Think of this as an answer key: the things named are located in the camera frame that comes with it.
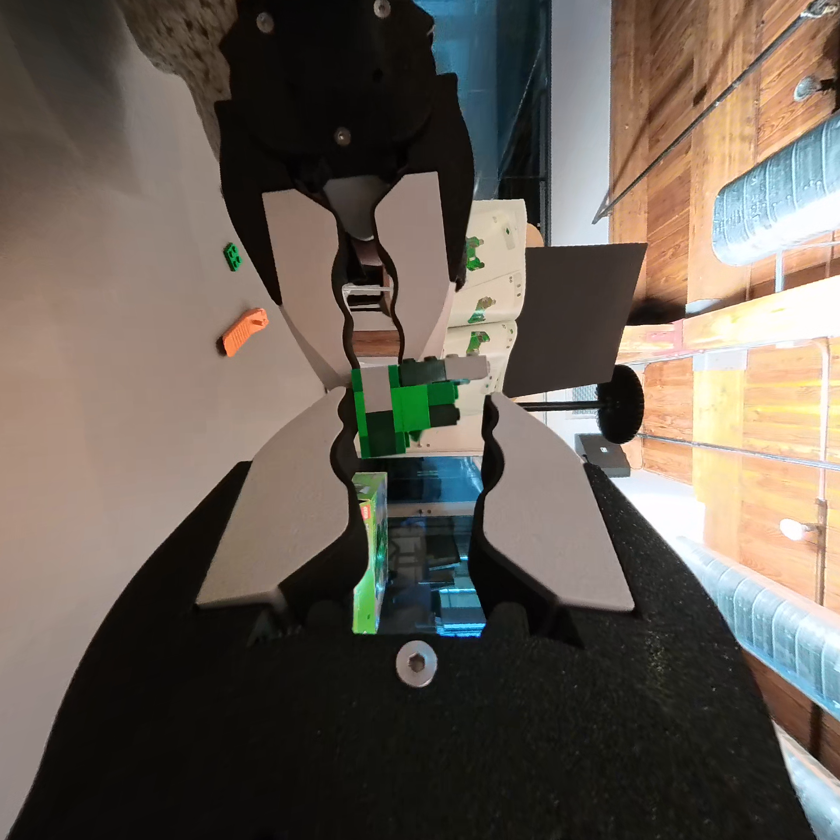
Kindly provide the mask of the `silver ventilation duct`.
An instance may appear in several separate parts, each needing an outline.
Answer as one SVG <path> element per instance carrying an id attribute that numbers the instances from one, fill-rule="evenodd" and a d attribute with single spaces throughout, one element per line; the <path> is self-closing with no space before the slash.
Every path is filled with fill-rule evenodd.
<path id="1" fill-rule="evenodd" d="M 677 537 L 670 542 L 743 650 L 839 721 L 838 615 L 756 570 Z M 817 838 L 839 838 L 838 777 L 777 727 L 785 767 Z"/>
<path id="2" fill-rule="evenodd" d="M 787 144 L 716 196 L 715 257 L 748 266 L 839 228 L 839 114 Z"/>

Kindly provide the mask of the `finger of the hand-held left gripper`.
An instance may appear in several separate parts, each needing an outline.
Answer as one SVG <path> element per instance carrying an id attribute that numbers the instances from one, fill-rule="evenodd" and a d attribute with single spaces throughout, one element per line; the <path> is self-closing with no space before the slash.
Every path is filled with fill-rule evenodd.
<path id="1" fill-rule="evenodd" d="M 343 299 L 347 248 L 331 210 L 296 190 L 263 193 L 280 310 L 326 391 L 350 383 L 358 364 Z"/>
<path id="2" fill-rule="evenodd" d="M 374 236 L 395 282 L 400 360 L 440 357 L 455 297 L 438 174 L 404 175 L 373 210 Z"/>

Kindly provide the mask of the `green lego model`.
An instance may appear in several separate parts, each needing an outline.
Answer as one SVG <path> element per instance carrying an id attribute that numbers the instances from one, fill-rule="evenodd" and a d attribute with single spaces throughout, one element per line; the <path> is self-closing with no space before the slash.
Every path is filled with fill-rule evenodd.
<path id="1" fill-rule="evenodd" d="M 490 376 L 486 356 L 450 354 L 350 370 L 356 437 L 363 459 L 406 455 L 431 429 L 454 427 L 462 391 Z"/>

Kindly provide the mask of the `black wall box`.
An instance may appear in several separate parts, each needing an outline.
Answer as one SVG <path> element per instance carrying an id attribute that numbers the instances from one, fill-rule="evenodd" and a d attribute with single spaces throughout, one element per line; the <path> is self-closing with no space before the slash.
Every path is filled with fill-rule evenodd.
<path id="1" fill-rule="evenodd" d="M 601 434 L 575 435 L 574 449 L 584 462 L 597 466 L 610 478 L 628 478 L 632 475 L 622 446 L 612 443 Z"/>

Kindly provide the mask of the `lego instruction booklet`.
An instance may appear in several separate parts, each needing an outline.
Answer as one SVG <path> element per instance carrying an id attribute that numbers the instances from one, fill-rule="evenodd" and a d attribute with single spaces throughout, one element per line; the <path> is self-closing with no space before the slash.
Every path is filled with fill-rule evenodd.
<path id="1" fill-rule="evenodd" d="M 472 204 L 465 240 L 465 282 L 455 293 L 444 354 L 484 356 L 489 373 L 460 386 L 461 408 L 501 391 L 525 298 L 528 222 L 521 198 Z"/>

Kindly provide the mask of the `dark grey panel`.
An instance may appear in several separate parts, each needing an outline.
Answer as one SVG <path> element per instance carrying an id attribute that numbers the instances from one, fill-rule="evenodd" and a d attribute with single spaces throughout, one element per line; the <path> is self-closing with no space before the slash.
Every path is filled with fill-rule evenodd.
<path id="1" fill-rule="evenodd" d="M 613 378 L 646 250 L 645 243 L 526 248 L 526 288 L 505 396 Z"/>

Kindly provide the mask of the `orange brick separator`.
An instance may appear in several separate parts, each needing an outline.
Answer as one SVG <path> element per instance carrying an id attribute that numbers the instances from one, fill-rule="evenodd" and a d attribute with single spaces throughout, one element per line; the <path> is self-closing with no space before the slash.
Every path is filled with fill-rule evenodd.
<path id="1" fill-rule="evenodd" d="M 269 326 L 268 314 L 264 308 L 244 311 L 217 340 L 217 350 L 225 358 L 232 358 L 250 338 Z"/>

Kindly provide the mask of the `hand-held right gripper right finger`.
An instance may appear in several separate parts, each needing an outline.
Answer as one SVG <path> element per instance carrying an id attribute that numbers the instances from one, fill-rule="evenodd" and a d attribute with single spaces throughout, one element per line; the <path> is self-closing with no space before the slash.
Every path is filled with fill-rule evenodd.
<path id="1" fill-rule="evenodd" d="M 481 433 L 468 572 L 486 625 L 503 606 L 529 631 L 564 631 L 574 609 L 632 614 L 634 596 L 580 457 L 502 394 L 486 398 Z"/>

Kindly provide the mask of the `black toothed wheel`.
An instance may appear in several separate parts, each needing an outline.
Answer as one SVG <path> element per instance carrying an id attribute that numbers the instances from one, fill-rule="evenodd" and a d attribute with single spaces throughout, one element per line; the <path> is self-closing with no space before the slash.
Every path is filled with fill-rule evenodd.
<path id="1" fill-rule="evenodd" d="M 595 388 L 597 423 L 602 436 L 624 445 L 638 433 L 644 420 L 644 388 L 637 373 L 627 365 L 614 367 L 612 379 Z"/>

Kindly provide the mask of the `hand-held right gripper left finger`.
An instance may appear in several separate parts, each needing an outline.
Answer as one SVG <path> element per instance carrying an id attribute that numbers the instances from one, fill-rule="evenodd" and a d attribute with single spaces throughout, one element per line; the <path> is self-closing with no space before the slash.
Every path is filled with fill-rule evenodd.
<path id="1" fill-rule="evenodd" d="M 291 621 L 352 603 L 369 564 L 353 476 L 354 396 L 337 387 L 254 456 L 196 597 L 202 609 L 268 605 Z"/>

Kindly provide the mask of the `glass window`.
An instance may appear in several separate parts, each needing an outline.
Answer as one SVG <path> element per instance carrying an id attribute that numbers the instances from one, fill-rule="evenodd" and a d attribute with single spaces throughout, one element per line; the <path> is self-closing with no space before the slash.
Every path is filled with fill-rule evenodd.
<path id="1" fill-rule="evenodd" d="M 550 229 L 550 1 L 418 1 L 434 19 L 439 73 L 458 79 L 474 199 L 524 200 Z"/>
<path id="2" fill-rule="evenodd" d="M 486 618 L 468 570 L 479 465 L 455 456 L 384 465 L 388 576 L 380 633 L 479 637 Z"/>

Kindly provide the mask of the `green lego box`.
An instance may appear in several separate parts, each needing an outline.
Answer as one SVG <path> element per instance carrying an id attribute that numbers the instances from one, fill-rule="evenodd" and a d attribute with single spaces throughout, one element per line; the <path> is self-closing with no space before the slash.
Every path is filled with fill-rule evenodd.
<path id="1" fill-rule="evenodd" d="M 387 532 L 387 475 L 357 472 L 353 485 L 367 538 L 367 566 L 353 589 L 353 633 L 376 634 L 389 576 Z"/>

